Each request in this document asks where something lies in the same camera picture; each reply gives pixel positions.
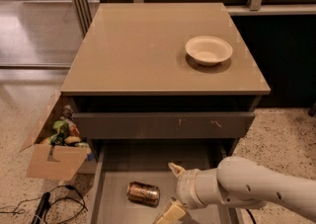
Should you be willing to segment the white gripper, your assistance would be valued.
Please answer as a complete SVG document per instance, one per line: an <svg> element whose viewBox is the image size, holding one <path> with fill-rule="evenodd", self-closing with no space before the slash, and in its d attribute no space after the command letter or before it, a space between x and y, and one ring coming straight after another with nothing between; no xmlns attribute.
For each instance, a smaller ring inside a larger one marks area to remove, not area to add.
<svg viewBox="0 0 316 224"><path fill-rule="evenodd" d="M198 169L185 170L170 162L169 169L178 179L176 186L177 199L171 198L156 217L154 224L174 224L187 214L188 209L205 208L203 196L206 190L205 177Z"/></svg>

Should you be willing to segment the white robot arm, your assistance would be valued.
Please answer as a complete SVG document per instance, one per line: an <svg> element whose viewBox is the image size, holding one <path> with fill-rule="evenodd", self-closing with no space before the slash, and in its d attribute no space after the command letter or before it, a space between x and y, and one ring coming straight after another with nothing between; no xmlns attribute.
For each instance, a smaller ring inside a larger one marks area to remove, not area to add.
<svg viewBox="0 0 316 224"><path fill-rule="evenodd" d="M176 198L153 224L175 224L190 209L216 204L228 208L262 208L271 202L316 220L316 181L284 175L238 156L226 157L209 170L169 165L177 178Z"/></svg>

